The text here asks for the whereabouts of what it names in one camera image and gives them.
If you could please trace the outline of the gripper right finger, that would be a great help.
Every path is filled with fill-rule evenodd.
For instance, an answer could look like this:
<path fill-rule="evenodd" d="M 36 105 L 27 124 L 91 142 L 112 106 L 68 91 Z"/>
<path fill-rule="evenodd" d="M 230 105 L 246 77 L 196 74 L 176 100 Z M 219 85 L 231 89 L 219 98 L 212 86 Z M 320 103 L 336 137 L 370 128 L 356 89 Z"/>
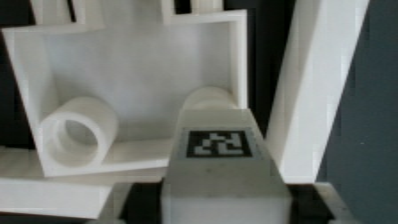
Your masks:
<path fill-rule="evenodd" d="M 327 224 L 365 224 L 352 214 L 333 184 L 327 182 L 317 182 L 315 189 L 334 216 Z"/>

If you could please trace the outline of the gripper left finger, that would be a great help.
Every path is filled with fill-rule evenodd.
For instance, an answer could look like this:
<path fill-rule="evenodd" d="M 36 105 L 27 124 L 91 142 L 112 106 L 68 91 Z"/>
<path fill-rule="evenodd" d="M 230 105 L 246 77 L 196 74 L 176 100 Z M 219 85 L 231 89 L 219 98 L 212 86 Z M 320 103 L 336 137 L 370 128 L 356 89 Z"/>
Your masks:
<path fill-rule="evenodd" d="M 127 205 L 130 189 L 130 183 L 118 183 L 112 186 L 112 191 L 100 212 L 100 216 L 96 219 L 86 221 L 84 224 L 127 224 L 127 221 L 121 218 L 121 214 Z"/>

